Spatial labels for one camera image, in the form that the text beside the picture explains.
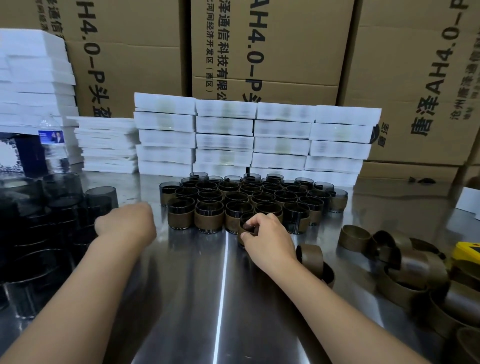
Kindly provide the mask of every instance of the stainless steel tabletop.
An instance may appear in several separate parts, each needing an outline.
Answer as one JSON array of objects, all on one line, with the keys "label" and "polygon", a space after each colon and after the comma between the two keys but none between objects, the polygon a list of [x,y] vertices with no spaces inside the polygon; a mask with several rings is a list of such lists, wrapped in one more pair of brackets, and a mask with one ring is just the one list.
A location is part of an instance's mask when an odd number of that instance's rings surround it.
[{"label": "stainless steel tabletop", "polygon": [[[329,363],[295,306],[250,262],[236,236],[168,227],[158,185],[178,179],[83,172],[82,180],[84,190],[115,186],[121,205],[149,202],[158,230],[128,283],[105,363]],[[374,264],[337,248],[337,240],[344,224],[372,233],[398,229],[450,255],[458,241],[480,240],[480,222],[453,209],[448,191],[439,183],[360,179],[344,214],[330,214],[321,226],[292,236],[295,244],[322,247],[336,273],[335,292],[434,363],[440,337],[383,298],[375,289]],[[10,308],[0,312],[0,353],[27,324]]]}]

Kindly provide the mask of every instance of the bottle label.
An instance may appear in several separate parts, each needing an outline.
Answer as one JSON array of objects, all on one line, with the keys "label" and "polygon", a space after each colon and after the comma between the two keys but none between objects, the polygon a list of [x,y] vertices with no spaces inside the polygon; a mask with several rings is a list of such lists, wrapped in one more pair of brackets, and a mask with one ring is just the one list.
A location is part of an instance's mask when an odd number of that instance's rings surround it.
[{"label": "bottle label", "polygon": [[39,130],[38,136],[40,137],[40,143],[42,144],[65,143],[62,130]]}]

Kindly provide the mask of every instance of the forearm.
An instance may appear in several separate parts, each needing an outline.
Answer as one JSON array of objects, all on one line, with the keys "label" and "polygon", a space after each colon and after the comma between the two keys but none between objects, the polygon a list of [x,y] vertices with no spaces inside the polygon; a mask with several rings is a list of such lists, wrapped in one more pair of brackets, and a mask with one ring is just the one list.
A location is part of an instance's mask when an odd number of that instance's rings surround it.
[{"label": "forearm", "polygon": [[278,267],[270,276],[296,305],[334,364],[428,363],[300,263]]},{"label": "forearm", "polygon": [[101,363],[122,292],[140,255],[137,247],[122,241],[131,238],[102,235],[95,239],[0,364]]}]

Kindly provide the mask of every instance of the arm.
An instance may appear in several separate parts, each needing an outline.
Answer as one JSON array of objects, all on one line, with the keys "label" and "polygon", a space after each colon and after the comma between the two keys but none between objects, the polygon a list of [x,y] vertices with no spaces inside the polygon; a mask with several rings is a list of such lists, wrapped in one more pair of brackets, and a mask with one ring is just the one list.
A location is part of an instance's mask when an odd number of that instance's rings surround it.
[{"label": "arm", "polygon": [[102,363],[122,292],[156,230],[146,203],[112,210],[95,230],[78,267],[0,364]]},{"label": "arm", "polygon": [[248,254],[296,305],[334,364],[428,363],[300,264],[275,215],[257,214],[248,224],[260,226],[258,236],[241,236]]}]

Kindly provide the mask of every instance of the person's right hand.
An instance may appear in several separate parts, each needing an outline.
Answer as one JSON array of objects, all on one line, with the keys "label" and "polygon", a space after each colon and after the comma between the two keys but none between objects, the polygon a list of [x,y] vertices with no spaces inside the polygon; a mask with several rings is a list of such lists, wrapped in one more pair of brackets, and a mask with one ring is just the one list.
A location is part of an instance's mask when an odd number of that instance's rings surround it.
[{"label": "person's right hand", "polygon": [[156,238],[152,208],[146,202],[115,208],[95,220],[95,231],[99,236],[127,237],[128,241],[143,249]]},{"label": "person's right hand", "polygon": [[258,236],[244,232],[241,238],[248,254],[261,270],[271,275],[274,269],[297,262],[292,238],[274,214],[256,214],[247,224],[259,226]]}]

